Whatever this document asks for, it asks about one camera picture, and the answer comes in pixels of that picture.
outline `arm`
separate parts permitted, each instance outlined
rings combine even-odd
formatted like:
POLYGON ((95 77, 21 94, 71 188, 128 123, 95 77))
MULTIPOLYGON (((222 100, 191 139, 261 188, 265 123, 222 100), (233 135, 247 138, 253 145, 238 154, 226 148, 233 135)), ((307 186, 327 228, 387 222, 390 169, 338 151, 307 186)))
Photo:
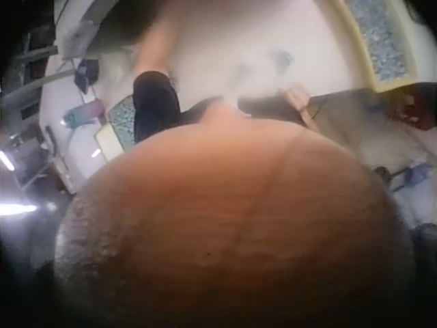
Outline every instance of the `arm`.
POLYGON ((141 38, 134 74, 155 71, 169 76, 180 32, 187 16, 187 0, 167 0, 141 38))

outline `fluorescent light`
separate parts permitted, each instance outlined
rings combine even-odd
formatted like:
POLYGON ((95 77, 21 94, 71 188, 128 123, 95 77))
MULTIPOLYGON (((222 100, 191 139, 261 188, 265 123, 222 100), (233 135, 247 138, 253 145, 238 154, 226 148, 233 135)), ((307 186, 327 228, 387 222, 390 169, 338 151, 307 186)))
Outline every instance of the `fluorescent light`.
POLYGON ((15 171, 15 167, 13 166, 9 158, 6 157, 4 152, 0 152, 0 160, 3 162, 8 170, 15 171))
POLYGON ((0 204, 0 217, 30 213, 36 210, 37 207, 34 205, 0 204))
POLYGON ((97 149, 92 155, 91 157, 94 159, 96 158, 102 151, 100 149, 97 149))

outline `blue object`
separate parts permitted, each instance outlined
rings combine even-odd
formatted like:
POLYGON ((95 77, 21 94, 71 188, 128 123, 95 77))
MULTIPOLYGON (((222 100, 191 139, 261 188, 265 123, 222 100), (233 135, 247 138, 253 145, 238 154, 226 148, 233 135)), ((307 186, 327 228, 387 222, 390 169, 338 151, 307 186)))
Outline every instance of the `blue object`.
POLYGON ((405 173, 405 186, 413 188, 428 179, 432 166, 428 163, 411 167, 405 173))

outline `floor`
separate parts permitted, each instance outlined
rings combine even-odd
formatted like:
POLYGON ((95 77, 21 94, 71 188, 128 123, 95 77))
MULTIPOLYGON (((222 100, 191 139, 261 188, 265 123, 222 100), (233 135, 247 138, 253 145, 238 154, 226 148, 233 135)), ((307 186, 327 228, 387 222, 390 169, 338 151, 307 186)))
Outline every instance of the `floor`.
MULTIPOLYGON (((410 227, 437 223, 437 156, 418 140, 416 131, 387 120, 383 106, 375 94, 360 90, 316 98, 310 114, 327 137, 353 151, 372 169, 384 166, 393 173, 427 163, 424 181, 393 196, 410 227)), ((419 133, 431 138, 437 132, 419 133)))

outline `person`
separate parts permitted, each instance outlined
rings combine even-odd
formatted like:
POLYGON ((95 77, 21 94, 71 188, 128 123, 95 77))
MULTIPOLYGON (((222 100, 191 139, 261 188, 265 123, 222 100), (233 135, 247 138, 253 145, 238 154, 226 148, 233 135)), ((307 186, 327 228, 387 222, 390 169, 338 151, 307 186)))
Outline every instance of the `person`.
POLYGON ((65 326, 405 325, 412 243, 383 184, 282 97, 246 102, 252 118, 222 98, 180 113, 169 72, 183 11, 168 1, 142 40, 138 144, 59 229, 65 326))

